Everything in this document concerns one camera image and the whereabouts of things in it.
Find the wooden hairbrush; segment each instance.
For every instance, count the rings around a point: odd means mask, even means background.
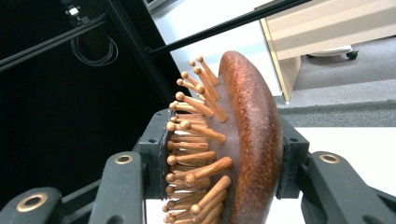
[[[276,104],[258,69],[227,51],[216,77],[203,57],[177,81],[200,99],[176,93],[166,176],[165,223],[263,223],[282,165]]]

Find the wire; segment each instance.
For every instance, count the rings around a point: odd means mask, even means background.
[[[99,60],[89,60],[87,59],[82,53],[79,48],[79,38],[76,37],[71,40],[71,47],[73,50],[74,55],[83,63],[89,65],[89,66],[104,66],[108,65],[111,63],[114,63],[116,59],[119,57],[119,48],[117,47],[116,42],[110,38],[110,36],[107,35],[107,40],[108,40],[108,53],[105,57]]]

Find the white table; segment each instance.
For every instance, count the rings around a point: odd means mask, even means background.
[[[367,185],[396,195],[396,128],[296,128],[310,142],[310,151],[338,154]],[[147,202],[148,224],[163,223],[161,201]],[[301,199],[274,199],[267,224],[304,223]]]

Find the caster wheel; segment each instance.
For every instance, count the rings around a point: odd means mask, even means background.
[[[350,60],[355,60],[358,57],[358,50],[353,50],[349,53],[346,54],[346,56],[350,59]]]

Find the carpeted floor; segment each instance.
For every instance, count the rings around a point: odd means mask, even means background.
[[[353,45],[346,55],[303,56],[291,101],[279,103],[295,127],[395,127],[396,38]]]

